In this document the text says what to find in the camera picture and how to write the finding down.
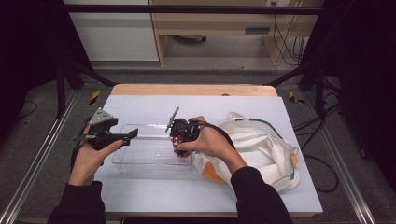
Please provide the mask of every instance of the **black sleeve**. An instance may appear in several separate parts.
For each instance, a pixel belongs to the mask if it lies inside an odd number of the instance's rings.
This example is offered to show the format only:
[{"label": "black sleeve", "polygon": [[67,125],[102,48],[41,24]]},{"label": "black sleeve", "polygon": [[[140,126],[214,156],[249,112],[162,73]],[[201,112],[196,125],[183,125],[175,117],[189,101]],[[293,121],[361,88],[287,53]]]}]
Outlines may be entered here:
[{"label": "black sleeve", "polygon": [[264,183],[257,169],[244,167],[237,170],[231,183],[237,198],[239,224],[292,223],[279,194]]},{"label": "black sleeve", "polygon": [[49,215],[49,224],[106,224],[105,204],[101,198],[102,183],[91,186],[66,184],[61,202]]}]

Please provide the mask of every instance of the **crumpled bag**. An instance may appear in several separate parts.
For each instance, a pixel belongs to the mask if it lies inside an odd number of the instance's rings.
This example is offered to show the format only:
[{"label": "crumpled bag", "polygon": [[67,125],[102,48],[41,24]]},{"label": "crumpled bag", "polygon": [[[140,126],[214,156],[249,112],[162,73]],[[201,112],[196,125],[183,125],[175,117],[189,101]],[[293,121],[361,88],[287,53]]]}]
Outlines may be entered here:
[{"label": "crumpled bag", "polygon": [[[296,156],[299,148],[282,138],[269,122],[231,112],[219,127],[233,140],[247,165],[260,171],[265,183],[277,191],[293,189],[299,183]],[[194,165],[204,177],[232,186],[231,173],[222,160],[198,152]]]}]

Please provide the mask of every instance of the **floor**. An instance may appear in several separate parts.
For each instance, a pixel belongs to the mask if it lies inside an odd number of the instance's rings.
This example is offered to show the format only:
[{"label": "floor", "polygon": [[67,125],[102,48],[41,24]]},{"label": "floor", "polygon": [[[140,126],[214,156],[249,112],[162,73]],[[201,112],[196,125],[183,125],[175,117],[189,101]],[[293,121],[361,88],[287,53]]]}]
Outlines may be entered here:
[{"label": "floor", "polygon": [[[268,54],[262,49],[259,37],[209,36],[204,43],[174,37],[169,40],[163,66],[152,62],[93,64],[98,74],[123,83],[256,85],[268,83],[295,67],[285,62],[272,66]],[[285,57],[287,63],[295,63],[290,56]],[[86,81],[83,90],[68,91],[68,96],[76,95],[76,103],[61,130],[51,129],[57,122],[57,105],[56,86],[50,82],[29,92],[21,118],[0,145],[0,182],[7,182],[0,190],[0,209],[9,211],[8,208],[11,208],[15,212],[15,217],[11,217],[15,218],[14,223],[45,223],[46,216],[59,202],[68,177],[68,148],[74,145],[73,133],[78,132],[81,118],[94,110],[94,107],[88,106],[92,92],[101,90],[96,103],[96,106],[101,106],[111,91],[111,88],[89,77],[83,76],[83,79]],[[312,91],[299,91],[296,85],[298,81],[299,77],[294,77],[276,88],[284,99],[293,126],[316,117],[312,109],[315,96]],[[295,100],[290,99],[291,91]],[[311,218],[295,218],[294,222],[396,223],[395,193],[387,185],[375,162],[361,157],[355,137],[342,115],[342,108],[336,105],[337,98],[333,92],[327,93],[326,108],[331,109],[326,122],[304,147],[303,153],[326,161],[337,173],[339,185],[332,190],[337,183],[332,169],[307,157],[305,160],[324,212]],[[315,121],[296,131],[300,147],[310,139],[317,127],[318,122]],[[51,132],[55,132],[56,138],[43,146],[43,143],[47,143],[47,134]],[[24,179],[25,175],[34,173],[30,167],[37,162],[37,154],[45,162],[41,163],[33,181],[24,185],[22,183],[29,182]],[[19,197],[23,203],[15,202],[15,197]],[[108,217],[108,221],[117,223],[117,218]]]}]

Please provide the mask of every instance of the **person's right hand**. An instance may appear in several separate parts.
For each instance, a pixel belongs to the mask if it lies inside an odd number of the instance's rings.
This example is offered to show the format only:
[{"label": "person's right hand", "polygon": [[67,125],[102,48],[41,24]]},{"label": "person's right hand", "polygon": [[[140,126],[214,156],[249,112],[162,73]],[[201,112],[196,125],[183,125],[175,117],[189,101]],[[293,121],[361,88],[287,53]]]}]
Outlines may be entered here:
[{"label": "person's right hand", "polygon": [[[205,118],[202,116],[192,118],[191,120],[206,122]],[[239,168],[247,166],[239,153],[227,142],[221,133],[205,125],[201,125],[200,130],[197,140],[180,143],[177,146],[177,150],[199,150],[207,156],[217,157],[224,161],[231,174]]]}]

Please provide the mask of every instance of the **transparent plastic container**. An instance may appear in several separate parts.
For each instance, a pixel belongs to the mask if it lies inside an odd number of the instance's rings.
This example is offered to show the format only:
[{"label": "transparent plastic container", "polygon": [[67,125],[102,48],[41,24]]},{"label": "transparent plastic container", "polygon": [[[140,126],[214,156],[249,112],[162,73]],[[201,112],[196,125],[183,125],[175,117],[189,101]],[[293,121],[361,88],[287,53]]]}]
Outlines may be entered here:
[{"label": "transparent plastic container", "polygon": [[113,154],[121,174],[136,178],[186,178],[192,175],[194,153],[180,158],[174,152],[166,125],[125,124],[121,133],[138,129],[138,135]]}]

